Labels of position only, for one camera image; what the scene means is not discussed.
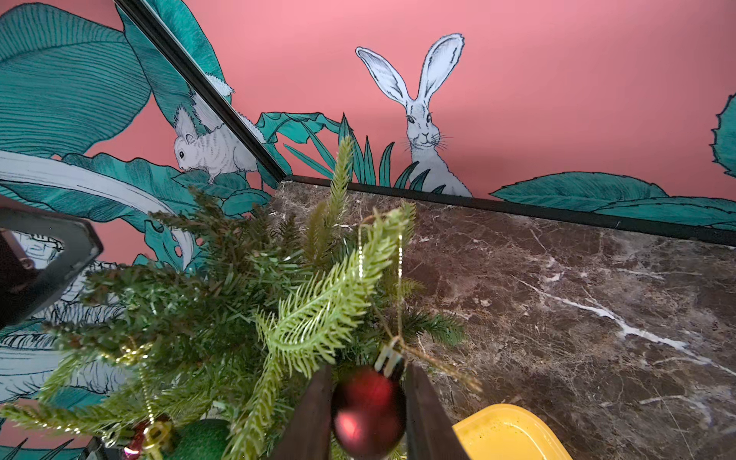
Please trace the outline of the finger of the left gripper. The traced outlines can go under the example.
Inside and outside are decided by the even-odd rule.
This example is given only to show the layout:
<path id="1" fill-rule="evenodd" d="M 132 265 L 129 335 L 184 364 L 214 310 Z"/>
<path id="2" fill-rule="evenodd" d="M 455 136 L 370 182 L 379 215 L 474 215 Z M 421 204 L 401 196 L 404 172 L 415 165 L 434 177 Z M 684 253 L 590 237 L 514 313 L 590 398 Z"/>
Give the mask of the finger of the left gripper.
<path id="1" fill-rule="evenodd" d="M 42 262 L 16 234 L 44 237 L 61 250 Z M 56 302 L 103 252 L 93 226 L 81 218 L 23 205 L 1 207 L 1 326 L 21 323 Z"/>

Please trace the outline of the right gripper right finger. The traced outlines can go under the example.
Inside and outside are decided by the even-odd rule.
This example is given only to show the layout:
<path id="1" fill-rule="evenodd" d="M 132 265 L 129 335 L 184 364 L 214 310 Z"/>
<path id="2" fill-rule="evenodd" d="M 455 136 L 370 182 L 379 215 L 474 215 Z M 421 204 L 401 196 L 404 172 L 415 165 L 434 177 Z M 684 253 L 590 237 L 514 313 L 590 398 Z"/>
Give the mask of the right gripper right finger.
<path id="1" fill-rule="evenodd" d="M 418 460 L 469 460 L 425 370 L 406 367 L 407 458 Z"/>

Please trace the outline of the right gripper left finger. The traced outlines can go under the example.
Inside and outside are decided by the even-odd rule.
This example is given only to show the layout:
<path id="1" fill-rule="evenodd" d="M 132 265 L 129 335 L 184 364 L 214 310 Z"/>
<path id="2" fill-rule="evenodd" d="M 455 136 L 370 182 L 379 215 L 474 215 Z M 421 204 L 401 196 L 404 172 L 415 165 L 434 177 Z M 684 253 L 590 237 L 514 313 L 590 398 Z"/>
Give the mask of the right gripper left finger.
<path id="1" fill-rule="evenodd" d="M 333 366 L 312 375 L 271 460 L 328 460 L 331 458 Z"/>

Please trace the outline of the dark red ball ornament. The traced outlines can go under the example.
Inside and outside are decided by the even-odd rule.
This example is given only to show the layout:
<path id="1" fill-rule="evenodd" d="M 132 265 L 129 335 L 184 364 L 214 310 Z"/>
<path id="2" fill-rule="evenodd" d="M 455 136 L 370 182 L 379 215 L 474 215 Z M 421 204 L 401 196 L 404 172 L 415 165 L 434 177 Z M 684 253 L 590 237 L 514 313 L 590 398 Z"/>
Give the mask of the dark red ball ornament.
<path id="1" fill-rule="evenodd" d="M 354 459 L 383 459 L 406 432 L 406 396 L 400 383 L 365 366 L 340 381 L 332 397 L 332 429 Z"/>
<path id="2" fill-rule="evenodd" d="M 171 418 L 160 415 L 145 419 L 134 427 L 125 429 L 122 433 L 124 459 L 163 459 L 174 451 L 176 446 L 176 431 Z"/>

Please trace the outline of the green glitter ball ornament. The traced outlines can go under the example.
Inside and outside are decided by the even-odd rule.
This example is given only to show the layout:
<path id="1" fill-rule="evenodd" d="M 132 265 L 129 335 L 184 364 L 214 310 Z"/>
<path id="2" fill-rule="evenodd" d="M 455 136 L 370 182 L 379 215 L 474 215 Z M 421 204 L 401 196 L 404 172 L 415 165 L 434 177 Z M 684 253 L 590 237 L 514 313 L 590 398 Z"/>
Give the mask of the green glitter ball ornament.
<path id="1" fill-rule="evenodd" d="M 191 423 L 178 431 L 172 452 L 164 454 L 172 460 L 221 460 L 228 445 L 228 421 L 206 419 Z"/>

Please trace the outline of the small artificial christmas tree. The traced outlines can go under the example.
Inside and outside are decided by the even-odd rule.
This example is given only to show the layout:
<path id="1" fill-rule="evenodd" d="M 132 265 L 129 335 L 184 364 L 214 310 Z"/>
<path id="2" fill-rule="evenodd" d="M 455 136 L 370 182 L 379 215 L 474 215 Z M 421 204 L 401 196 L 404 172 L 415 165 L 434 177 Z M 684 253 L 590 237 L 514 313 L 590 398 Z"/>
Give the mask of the small artificial christmas tree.
<path id="1" fill-rule="evenodd" d="M 281 439 L 308 380 L 324 364 L 346 376 L 396 343 L 410 357 L 430 334 L 448 345 L 456 317 L 404 306 L 419 284 L 402 272 L 416 209 L 403 203 L 344 221 L 354 144 L 338 148 L 330 194 L 306 222 L 264 208 L 230 218 L 195 193 L 191 215 L 158 214 L 203 242 L 197 270 L 158 263 L 88 272 L 84 312 L 41 324 L 61 356 L 32 406 L 6 402 L 4 419 L 122 443 L 125 429 L 166 414 L 176 431 L 228 421 L 222 459 L 263 459 Z"/>

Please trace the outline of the yellow plastic tray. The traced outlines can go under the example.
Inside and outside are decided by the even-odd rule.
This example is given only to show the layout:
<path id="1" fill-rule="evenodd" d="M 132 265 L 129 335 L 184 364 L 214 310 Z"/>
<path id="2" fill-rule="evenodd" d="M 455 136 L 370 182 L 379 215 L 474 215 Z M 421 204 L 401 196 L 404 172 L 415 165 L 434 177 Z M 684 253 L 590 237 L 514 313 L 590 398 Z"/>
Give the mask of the yellow plastic tray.
<path id="1" fill-rule="evenodd" d="M 546 423 L 513 404 L 487 406 L 453 430 L 472 460 L 572 459 Z"/>

